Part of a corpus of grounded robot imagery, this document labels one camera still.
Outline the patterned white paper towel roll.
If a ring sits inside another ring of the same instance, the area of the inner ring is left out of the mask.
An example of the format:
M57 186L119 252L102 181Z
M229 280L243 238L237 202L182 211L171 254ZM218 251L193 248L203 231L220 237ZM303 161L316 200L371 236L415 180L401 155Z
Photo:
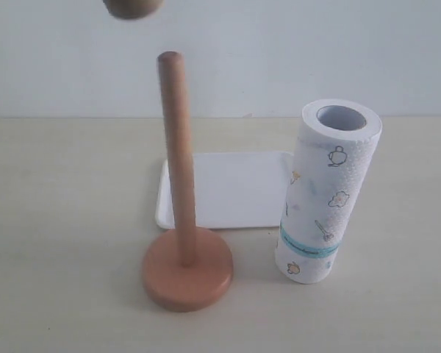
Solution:
M319 99L302 109L274 252L292 281L330 274L381 131L380 117L356 102Z

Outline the brown cardboard tube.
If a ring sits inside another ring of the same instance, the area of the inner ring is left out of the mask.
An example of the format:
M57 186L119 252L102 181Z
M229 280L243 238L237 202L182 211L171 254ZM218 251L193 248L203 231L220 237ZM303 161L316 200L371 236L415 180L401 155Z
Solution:
M145 18L156 12L163 0L103 0L110 15L123 20Z

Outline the wooden paper towel holder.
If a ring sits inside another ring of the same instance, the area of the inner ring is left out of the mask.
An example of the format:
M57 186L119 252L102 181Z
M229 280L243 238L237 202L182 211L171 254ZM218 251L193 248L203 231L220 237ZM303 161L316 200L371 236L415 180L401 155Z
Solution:
M165 125L174 228L148 247L141 264L148 297L166 310L192 312L218 301L234 273L231 249L196 224L195 178L184 58L165 51L157 58Z

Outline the white plastic tray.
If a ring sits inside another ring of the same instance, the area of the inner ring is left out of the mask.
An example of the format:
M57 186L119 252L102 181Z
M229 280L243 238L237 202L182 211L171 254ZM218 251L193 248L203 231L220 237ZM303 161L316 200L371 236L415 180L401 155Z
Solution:
M278 227L292 158L288 151L195 153L196 225L209 229Z

